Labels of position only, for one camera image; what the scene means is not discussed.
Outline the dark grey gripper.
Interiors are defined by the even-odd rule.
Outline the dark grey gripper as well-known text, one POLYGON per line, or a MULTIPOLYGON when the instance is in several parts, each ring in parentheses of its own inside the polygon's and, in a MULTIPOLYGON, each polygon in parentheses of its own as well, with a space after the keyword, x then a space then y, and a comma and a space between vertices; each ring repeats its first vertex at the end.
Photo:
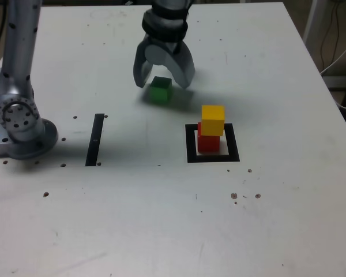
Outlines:
POLYGON ((184 42, 165 42, 146 36, 136 50, 133 65, 136 86, 145 86, 153 65, 166 67, 182 88, 191 85, 195 74, 193 57, 184 42))

